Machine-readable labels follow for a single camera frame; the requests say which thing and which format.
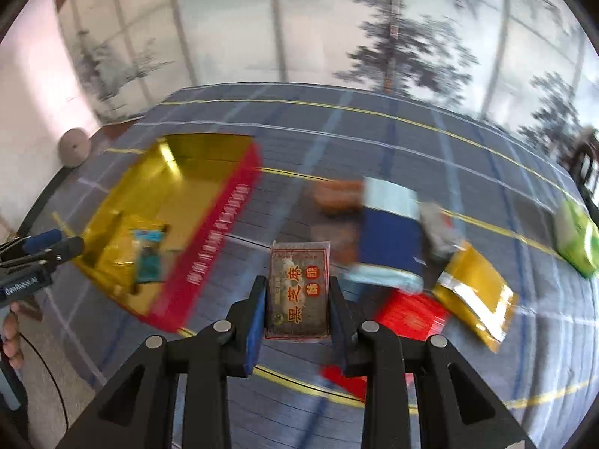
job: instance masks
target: white line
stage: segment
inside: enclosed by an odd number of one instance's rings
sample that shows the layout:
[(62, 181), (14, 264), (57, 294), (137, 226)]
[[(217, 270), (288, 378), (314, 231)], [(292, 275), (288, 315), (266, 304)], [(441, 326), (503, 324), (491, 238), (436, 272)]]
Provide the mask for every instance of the white line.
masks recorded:
[[(89, 280), (87, 280), (85, 283), (85, 287), (81, 289), (81, 292), (77, 296), (77, 300), (75, 301), (75, 303), (73, 304), (73, 307), (71, 308), (71, 313), (69, 314), (69, 317), (67, 319), (66, 326), (68, 326), (68, 327), (71, 326), (71, 322), (73, 322), (73, 319), (75, 318), (75, 314), (77, 313), (77, 311), (79, 310), (79, 307), (83, 303), (83, 299), (85, 299), (85, 297), (88, 295), (89, 288), (91, 287), (91, 285), (92, 285), (92, 283)], [(66, 330), (64, 330), (64, 329), (62, 330), (61, 340), (64, 340), (66, 332), (67, 332)]]
[(81, 184), (85, 184), (86, 186), (95, 187), (96, 189), (101, 190), (103, 193), (106, 193), (106, 194), (109, 193), (108, 189), (105, 189), (104, 187), (100, 186), (100, 184), (98, 184), (97, 182), (88, 181), (85, 177), (77, 178), (77, 182), (81, 183)]
[[(595, 317), (599, 317), (599, 301), (597, 300), (597, 291), (598, 291), (598, 289), (597, 289), (597, 277), (591, 278), (589, 280), (589, 285), (591, 286), (591, 300), (592, 300), (592, 303), (593, 303), (593, 311), (594, 311)], [(596, 346), (597, 345), (597, 337), (595, 337), (594, 341), (595, 341), (595, 346)], [(599, 349), (595, 349), (595, 353), (594, 354), (595, 354), (595, 359), (594, 359), (593, 366), (592, 366), (592, 370), (593, 371), (591, 373), (591, 375), (593, 377), (597, 376), (596, 375), (596, 373), (597, 373), (597, 366), (599, 366), (599, 360), (598, 360), (597, 357), (599, 355)]]
[[(92, 189), (94, 188), (94, 186), (91, 186), (91, 184), (85, 184), (88, 187), (92, 187)], [(75, 205), (73, 206), (73, 208), (71, 209), (71, 212), (69, 214), (67, 214), (66, 216), (64, 216), (64, 220), (67, 222), (68, 220), (71, 219), (71, 216), (73, 216), (73, 214), (75, 214), (76, 210), (79, 208), (79, 206), (81, 205), (81, 203), (83, 201), (85, 201), (91, 194), (92, 192), (88, 192), (87, 194), (84, 194), (83, 196), (81, 196), (79, 198), (79, 200), (75, 203)]]
[(316, 88), (316, 89), (332, 89), (333, 91), (344, 91), (346, 89), (352, 89), (354, 92), (358, 92), (360, 94), (369, 94), (372, 96), (379, 96), (379, 97), (385, 97), (385, 98), (389, 98), (389, 99), (394, 99), (396, 101), (400, 101), (402, 103), (408, 103), (408, 104), (413, 104), (414, 106), (419, 106), (419, 107), (423, 107), (425, 109), (428, 110), (435, 110), (438, 111), (439, 113), (443, 113), (444, 115), (447, 116), (453, 116), (453, 118), (458, 118), (461, 119), (462, 121), (465, 121), (466, 123), (475, 125), (479, 128), (483, 128), (484, 130), (490, 131), (491, 133), (495, 133), (497, 136), (500, 136), (501, 138), (507, 140), (508, 142), (513, 143), (514, 145), (519, 146), (520, 148), (522, 148), (524, 151), (528, 152), (529, 154), (544, 160), (545, 162), (547, 162), (550, 166), (553, 167), (553, 169), (555, 169), (556, 171), (558, 171), (560, 174), (565, 175), (566, 177), (569, 177), (568, 174), (561, 168), (556, 167), (554, 164), (552, 164), (551, 162), (549, 162), (549, 160), (545, 159), (544, 157), (541, 157), (540, 155), (535, 154), (532, 150), (530, 150), (528, 148), (528, 146), (524, 145), (523, 143), (520, 143), (517, 139), (514, 139), (511, 136), (508, 136), (508, 134), (506, 133), (502, 133), (500, 131), (495, 130), (494, 128), (488, 126), (488, 125), (484, 125), (484, 124), (480, 124), (477, 123), (475, 121), (473, 121), (472, 119), (468, 119), (465, 118), (462, 115), (459, 115), (457, 113), (453, 113), (450, 110), (447, 109), (443, 109), (440, 107), (435, 107), (435, 106), (431, 106), (429, 104), (424, 104), (424, 103), (417, 103), (415, 101), (411, 101), (409, 99), (404, 99), (404, 98), (400, 98), (400, 97), (396, 97), (396, 96), (390, 96), (387, 94), (380, 94), (379, 92), (373, 92), (373, 91), (366, 91), (364, 89), (357, 89), (357, 88), (349, 88), (349, 87), (334, 87), (334, 86), (324, 86), (324, 85), (320, 85), (320, 84), (303, 84), (303, 83), (294, 83), (294, 82), (223, 82), (223, 83), (218, 83), (218, 84), (209, 84), (208, 86), (190, 86), (188, 88), (182, 88), (180, 90), (183, 89), (199, 89), (199, 88), (213, 88), (216, 86), (229, 86), (229, 85), (236, 85), (236, 86), (258, 86), (258, 85), (262, 85), (262, 84), (271, 84), (273, 86), (302, 86), (305, 88)]
[[(500, 186), (505, 187), (506, 189), (509, 189), (510, 191), (519, 194), (525, 198), (527, 198), (529, 201), (533, 201), (536, 204), (538, 204), (538, 206), (546, 209), (547, 211), (552, 213), (552, 210), (545, 204), (543, 204), (542, 202), (540, 202), (538, 199), (533, 198), (532, 196), (529, 196), (528, 194), (519, 191), (518, 189), (513, 188), (512, 186), (509, 186), (508, 184), (501, 182), (498, 179), (495, 179), (493, 177), (489, 177), (488, 175), (485, 174), (481, 174), (480, 172), (476, 172), (473, 171), (472, 169), (469, 169), (467, 167), (464, 167), (463, 165), (460, 164), (456, 164), (456, 163), (452, 163), (452, 162), (448, 162), (444, 159), (441, 159), (439, 157), (434, 157), (432, 155), (428, 155), (425, 154), (423, 152), (418, 152), (416, 150), (412, 150), (411, 148), (406, 148), (403, 146), (399, 146), (399, 145), (389, 145), (388, 143), (384, 143), (384, 142), (377, 142), (376, 140), (368, 140), (366, 138), (358, 138), (358, 137), (354, 137), (354, 136), (347, 136), (347, 135), (339, 135), (339, 134), (335, 134), (335, 133), (327, 133), (325, 131), (316, 131), (316, 130), (301, 130), (299, 128), (288, 128), (288, 127), (279, 127), (279, 126), (275, 126), (275, 125), (265, 125), (262, 123), (231, 123), (231, 122), (218, 122), (218, 121), (212, 121), (212, 120), (207, 120), (207, 121), (167, 121), (164, 122), (164, 124), (171, 124), (171, 125), (178, 125), (178, 124), (197, 124), (197, 125), (212, 125), (212, 124), (219, 124), (220, 126), (239, 126), (239, 127), (251, 127), (251, 128), (269, 128), (271, 130), (281, 130), (281, 131), (291, 131), (291, 132), (295, 132), (295, 133), (305, 133), (305, 134), (311, 134), (311, 135), (322, 135), (322, 136), (327, 136), (330, 138), (337, 138), (340, 140), (349, 140), (351, 142), (358, 142), (358, 143), (366, 143), (368, 145), (375, 145), (375, 146), (381, 146), (383, 148), (392, 148), (394, 150), (399, 150), (402, 152), (406, 152), (409, 154), (414, 154), (417, 155), (419, 157), (423, 157), (426, 159), (430, 159), (430, 160), (434, 160), (435, 162), (439, 162), (445, 165), (451, 165), (453, 167), (456, 167), (458, 169), (461, 169), (465, 172), (469, 172), (471, 174), (474, 174), (478, 177), (481, 177), (482, 179), (485, 179), (487, 181), (490, 181), (492, 183), (498, 184)], [(155, 126), (155, 125), (159, 125), (159, 124), (163, 124), (163, 123), (144, 123), (144, 126)]]
[[(145, 123), (138, 123), (136, 126), (140, 126), (140, 125), (145, 125)], [(142, 133), (142, 136), (140, 136), (132, 145), (131, 148), (136, 147), (150, 132), (152, 131), (151, 128), (149, 128), (148, 130), (144, 131), (144, 133)]]
[(546, 319), (553, 319), (568, 324), (582, 324), (584, 326), (592, 326), (596, 329), (599, 328), (599, 321), (592, 319), (584, 319), (581, 317), (572, 317), (571, 315), (560, 314), (559, 312), (538, 312), (535, 309), (517, 305), (514, 308), (514, 314), (525, 315), (527, 317), (544, 317)]
[[(261, 88), (258, 88), (256, 91), (254, 91), (251, 95), (249, 95), (247, 97), (247, 99), (255, 99), (258, 96), (260, 96), (264, 91), (266, 91), (268, 88), (270, 88), (270, 85), (266, 85), (266, 86), (262, 86)], [(221, 120), (218, 123), (221, 122), (228, 122), (229, 119), (233, 118), (233, 116), (237, 115), (237, 113), (239, 113), (242, 109), (244, 109), (248, 104), (250, 104), (248, 101), (244, 101), (242, 103), (237, 103), (236, 106), (234, 106), (233, 108), (231, 108), (227, 113), (225, 113), (225, 115), (221, 118)], [(210, 130), (208, 130), (208, 133), (216, 133), (219, 129), (219, 127), (221, 126), (220, 124), (216, 124), (217, 122), (215, 122), (215, 125), (212, 126), (210, 128)]]
[(71, 341), (73, 342), (77, 351), (79, 352), (79, 356), (81, 356), (83, 362), (88, 366), (89, 370), (94, 374), (94, 376), (100, 382), (100, 384), (106, 385), (106, 381), (107, 381), (106, 377), (100, 372), (100, 370), (98, 369), (98, 367), (96, 366), (94, 361), (89, 357), (88, 352), (83, 347), (83, 344), (81, 344), (81, 341), (79, 340), (77, 335), (65, 323), (65, 320), (62, 317), (62, 314), (60, 313), (60, 311), (58, 310), (58, 307), (56, 306), (56, 304), (54, 302), (54, 297), (52, 296), (52, 292), (50, 291), (49, 288), (45, 288), (44, 291), (46, 292), (48, 301), (50, 302), (50, 305), (52, 306), (52, 310), (54, 311), (54, 313), (56, 314), (56, 317), (58, 318), (58, 322), (61, 324), (62, 328), (66, 331), (66, 333), (71, 338)]

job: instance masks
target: yellow stripe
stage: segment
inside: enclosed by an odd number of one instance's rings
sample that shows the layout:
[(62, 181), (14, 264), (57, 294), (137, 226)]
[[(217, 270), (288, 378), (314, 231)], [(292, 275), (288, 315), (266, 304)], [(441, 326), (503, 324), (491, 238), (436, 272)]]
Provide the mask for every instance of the yellow stripe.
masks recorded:
[(316, 175), (300, 174), (299, 172), (281, 171), (280, 169), (269, 169), (268, 167), (260, 167), (260, 172), (266, 174), (285, 175), (287, 177), (299, 177), (301, 179), (307, 179), (309, 181), (321, 181), (321, 182), (332, 182), (333, 179), (326, 179), (324, 177), (317, 177)]
[(582, 388), (585, 388), (589, 384), (593, 383), (596, 379), (597, 376), (594, 376), (591, 379), (581, 381), (580, 383), (575, 383), (573, 385), (562, 388), (561, 390), (542, 393), (541, 395), (535, 395), (534, 397), (530, 397), (529, 399), (522, 398), (519, 400), (511, 400), (509, 402), (503, 403), (508, 409), (518, 409), (532, 405), (542, 405), (543, 403), (553, 402), (554, 400), (563, 398), (566, 395), (576, 393), (578, 390), (581, 390)]
[(106, 152), (113, 152), (115, 154), (137, 154), (143, 155), (145, 153), (144, 150), (140, 150), (139, 148), (107, 148)]
[(58, 225), (58, 228), (61, 229), (61, 231), (67, 235), (69, 238), (72, 238), (73, 236), (77, 236), (73, 230), (71, 228), (69, 228), (69, 225), (67, 223), (65, 223), (63, 220), (61, 220), (61, 217), (58, 216), (58, 213), (56, 211), (54, 211), (52, 213), (52, 219), (56, 221), (56, 224)]
[(563, 260), (559, 253), (557, 253), (555, 250), (548, 248), (545, 245), (542, 245), (538, 241), (527, 238), (526, 236), (519, 235), (514, 231), (502, 228), (500, 226), (495, 226), (494, 224), (485, 223), (484, 221), (471, 218), (470, 216), (466, 216), (464, 214), (455, 213), (453, 211), (443, 210), (443, 212), (446, 213), (448, 216), (451, 216), (452, 218), (460, 219), (465, 223), (469, 223), (471, 225), (473, 224), (474, 226), (478, 226), (479, 228), (492, 231), (494, 233), (497, 233), (498, 235), (508, 236), (509, 238), (516, 238), (517, 240), (521, 241), (526, 245), (529, 245), (530, 247), (536, 248), (537, 250), (547, 253), (548, 255), (553, 255), (554, 257)]
[(530, 172), (530, 174), (536, 175), (539, 179), (547, 182), (548, 184), (551, 184), (556, 189), (562, 191), (570, 199), (573, 199), (574, 201), (579, 202), (578, 199), (576, 199), (575, 197), (573, 197), (567, 190), (563, 189), (558, 184), (554, 183), (553, 181), (550, 181), (549, 179), (547, 179), (544, 176), (542, 176), (541, 174), (539, 174), (537, 171), (534, 171), (533, 169), (530, 169), (529, 167), (526, 167), (525, 165), (517, 162), (516, 160), (512, 159), (511, 157), (506, 156), (505, 154), (502, 154), (501, 152), (498, 152), (497, 150), (493, 150), (492, 148), (489, 148), (488, 146), (481, 145), (480, 143), (474, 142), (473, 140), (469, 140), (469, 139), (467, 139), (467, 138), (465, 138), (463, 136), (457, 135), (455, 133), (451, 133), (450, 131), (440, 130), (439, 128), (435, 128), (435, 127), (430, 126), (430, 125), (425, 125), (423, 123), (418, 123), (417, 121), (411, 121), (411, 119), (399, 118), (399, 116), (388, 115), (387, 113), (381, 113), (379, 111), (372, 111), (372, 110), (369, 110), (369, 109), (361, 109), (361, 108), (350, 107), (350, 106), (339, 106), (337, 104), (313, 103), (312, 101), (296, 101), (296, 100), (289, 100), (289, 99), (194, 99), (194, 100), (191, 100), (191, 101), (164, 101), (163, 103), (160, 103), (160, 104), (170, 105), (170, 104), (191, 104), (191, 103), (286, 103), (286, 104), (302, 104), (304, 106), (318, 106), (318, 107), (327, 107), (327, 108), (332, 108), (332, 109), (342, 109), (344, 111), (353, 111), (355, 113), (363, 113), (363, 114), (366, 114), (366, 115), (381, 116), (382, 118), (395, 119), (396, 121), (402, 121), (404, 123), (407, 123), (407, 124), (410, 124), (410, 125), (414, 125), (414, 126), (417, 126), (419, 128), (424, 128), (426, 130), (436, 131), (437, 133), (446, 134), (447, 136), (455, 138), (456, 140), (460, 140), (462, 142), (469, 143), (470, 145), (474, 145), (474, 146), (476, 146), (478, 148), (481, 148), (483, 150), (487, 150), (487, 151), (491, 152), (492, 154), (495, 154), (498, 157), (501, 157), (502, 159), (505, 159), (508, 162), (513, 163), (514, 165), (517, 165), (518, 167), (521, 167), (525, 171)]
[(180, 334), (182, 337), (192, 337), (195, 336), (197, 333), (193, 332), (191, 329), (188, 329), (186, 327), (179, 327), (179, 329), (177, 329), (177, 334)]

